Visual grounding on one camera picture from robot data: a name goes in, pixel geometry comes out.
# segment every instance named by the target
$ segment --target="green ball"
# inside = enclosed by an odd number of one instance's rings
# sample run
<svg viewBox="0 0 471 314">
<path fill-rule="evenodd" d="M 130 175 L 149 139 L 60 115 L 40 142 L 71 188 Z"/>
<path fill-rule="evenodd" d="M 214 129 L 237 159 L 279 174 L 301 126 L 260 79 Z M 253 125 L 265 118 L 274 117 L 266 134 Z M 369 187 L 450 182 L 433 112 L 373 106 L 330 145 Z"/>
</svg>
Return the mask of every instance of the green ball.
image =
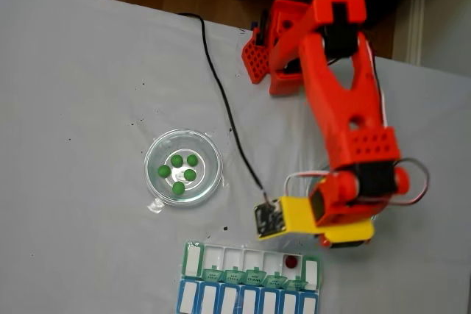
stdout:
<svg viewBox="0 0 471 314">
<path fill-rule="evenodd" d="M 188 157 L 186 157 L 186 162 L 191 167 L 194 167 L 195 165 L 198 164 L 198 157 L 196 157 L 196 155 L 194 155 L 194 154 L 191 154 Z"/>
<path fill-rule="evenodd" d="M 186 180 L 193 182 L 196 179 L 196 172 L 193 171 L 192 169 L 187 169 L 185 173 L 183 173 L 183 176 L 185 177 Z"/>
<path fill-rule="evenodd" d="M 183 158 L 179 154 L 174 154 L 170 159 L 171 165 L 180 168 L 183 165 Z"/>
<path fill-rule="evenodd" d="M 162 178 L 168 177 L 170 173 L 170 167 L 168 167 L 167 165 L 162 165 L 161 167 L 159 167 L 159 169 L 157 169 L 157 174 Z"/>
<path fill-rule="evenodd" d="M 171 189 L 175 194 L 182 195 L 185 192 L 185 185 L 182 182 L 175 182 Z"/>
</svg>

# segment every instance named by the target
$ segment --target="glass petri dish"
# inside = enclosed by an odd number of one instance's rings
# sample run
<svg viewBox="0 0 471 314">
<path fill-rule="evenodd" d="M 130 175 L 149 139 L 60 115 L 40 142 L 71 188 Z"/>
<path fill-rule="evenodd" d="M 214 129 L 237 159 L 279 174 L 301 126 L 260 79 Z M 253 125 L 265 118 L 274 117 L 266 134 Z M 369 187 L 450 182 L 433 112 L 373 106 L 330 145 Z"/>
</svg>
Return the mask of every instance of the glass petri dish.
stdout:
<svg viewBox="0 0 471 314">
<path fill-rule="evenodd" d="M 171 158 L 174 155 L 183 158 L 181 167 L 174 167 Z M 194 154 L 198 158 L 195 166 L 190 166 L 186 159 Z M 167 165 L 171 173 L 168 177 L 159 176 L 157 170 Z M 196 179 L 188 181 L 184 177 L 187 169 L 196 172 Z M 222 177 L 222 157 L 219 150 L 206 135 L 188 129 L 176 129 L 166 132 L 150 146 L 144 160 L 147 187 L 161 201 L 170 205 L 195 205 L 206 200 L 217 189 Z M 182 182 L 185 192 L 177 195 L 172 186 Z"/>
</svg>

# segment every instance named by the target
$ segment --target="white tablecloth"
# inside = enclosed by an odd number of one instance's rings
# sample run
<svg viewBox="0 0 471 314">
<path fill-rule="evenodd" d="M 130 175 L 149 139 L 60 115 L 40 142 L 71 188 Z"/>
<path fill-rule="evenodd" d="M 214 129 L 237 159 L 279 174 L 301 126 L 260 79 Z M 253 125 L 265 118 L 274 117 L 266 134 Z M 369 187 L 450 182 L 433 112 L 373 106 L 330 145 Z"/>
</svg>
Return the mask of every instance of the white tablecloth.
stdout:
<svg viewBox="0 0 471 314">
<path fill-rule="evenodd" d="M 324 314 L 465 313 L 471 79 L 378 59 L 389 123 L 403 154 L 431 170 L 429 194 L 386 210 L 368 246 L 259 242 L 261 194 L 197 20 L 111 0 L 0 0 L 0 9 L 0 313 L 173 313 L 187 240 L 318 254 Z M 325 164 L 316 123 L 302 95 L 274 99 L 268 78 L 250 83 L 241 61 L 250 32 L 207 30 L 247 156 L 279 196 L 288 173 Z M 156 215 L 144 155 L 179 127 L 211 136 L 224 181 L 200 207 Z"/>
</svg>

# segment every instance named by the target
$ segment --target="circuit board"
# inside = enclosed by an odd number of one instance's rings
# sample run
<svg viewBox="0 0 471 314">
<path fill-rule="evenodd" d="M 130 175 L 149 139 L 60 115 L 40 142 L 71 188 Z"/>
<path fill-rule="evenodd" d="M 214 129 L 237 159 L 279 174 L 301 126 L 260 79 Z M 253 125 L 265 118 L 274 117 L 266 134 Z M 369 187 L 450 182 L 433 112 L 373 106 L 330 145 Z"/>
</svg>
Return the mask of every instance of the circuit board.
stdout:
<svg viewBox="0 0 471 314">
<path fill-rule="evenodd" d="M 267 202 L 255 207 L 255 222 L 260 239 L 276 235 L 286 230 L 283 210 L 279 200 L 274 200 L 273 205 Z"/>
</svg>

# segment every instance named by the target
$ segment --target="black cable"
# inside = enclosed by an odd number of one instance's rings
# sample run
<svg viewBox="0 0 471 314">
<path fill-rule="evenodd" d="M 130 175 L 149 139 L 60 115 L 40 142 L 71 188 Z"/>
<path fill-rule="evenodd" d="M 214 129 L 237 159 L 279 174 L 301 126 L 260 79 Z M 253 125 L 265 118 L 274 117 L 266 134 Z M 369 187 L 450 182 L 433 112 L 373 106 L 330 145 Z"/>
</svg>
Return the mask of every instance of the black cable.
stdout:
<svg viewBox="0 0 471 314">
<path fill-rule="evenodd" d="M 206 59 L 208 60 L 208 64 L 209 64 L 209 67 L 211 69 L 211 71 L 213 72 L 213 76 L 214 76 L 214 79 L 216 80 L 216 83 L 218 84 L 218 87 L 219 87 L 219 90 L 221 91 L 221 96 L 222 96 L 222 99 L 224 101 L 224 105 L 226 107 L 226 111 L 227 111 L 227 116 L 229 117 L 229 122 L 230 122 L 230 126 L 232 127 L 233 129 L 233 133 L 234 133 L 234 138 L 235 138 L 235 143 L 237 145 L 237 149 L 239 151 L 239 154 L 241 155 L 242 157 L 242 160 L 244 161 L 245 163 L 245 166 L 247 167 L 247 169 L 249 170 L 250 174 L 252 175 L 252 178 L 255 182 L 255 184 L 260 188 L 260 190 L 262 191 L 263 193 L 263 198 L 265 199 L 265 201 L 270 204 L 270 201 L 268 199 L 268 196 L 266 194 L 266 191 L 265 191 L 265 188 L 263 188 L 263 185 L 261 183 L 261 181 L 259 180 L 257 174 L 255 174 L 255 172 L 253 171 L 253 168 L 252 166 L 250 165 L 247 157 L 245 156 L 245 153 L 244 153 L 244 150 L 242 149 L 242 145 L 241 145 L 241 141 L 239 140 L 238 138 L 238 133 L 237 133 L 237 129 L 236 129 L 236 125 L 234 123 L 234 118 L 233 118 L 233 114 L 230 110 L 230 106 L 229 106 L 229 101 L 227 100 L 227 97 L 226 97 L 226 93 L 224 91 L 224 88 L 222 87 L 222 83 L 221 81 L 219 80 L 218 78 L 218 75 L 216 74 L 216 70 L 214 69 L 214 65 L 213 65 L 213 62 L 211 61 L 211 58 L 209 56 L 209 51 L 208 51 L 208 44 L 206 42 L 206 30 L 205 30 L 205 21 L 202 19 L 201 16 L 197 15 L 197 14 L 192 14 L 192 13 L 180 13 L 178 15 L 181 15 L 181 16 L 188 16 L 188 17 L 191 17 L 191 18 L 197 18 L 199 19 L 199 22 L 201 22 L 201 33 L 202 33 L 202 38 L 203 38 L 203 46 L 205 47 L 205 54 L 206 54 Z"/>
<path fill-rule="evenodd" d="M 337 63 L 340 59 L 341 59 L 341 58 L 336 58 L 336 59 L 329 60 L 329 61 L 327 62 L 327 65 L 332 65 L 332 64 L 334 64 L 334 63 Z"/>
</svg>

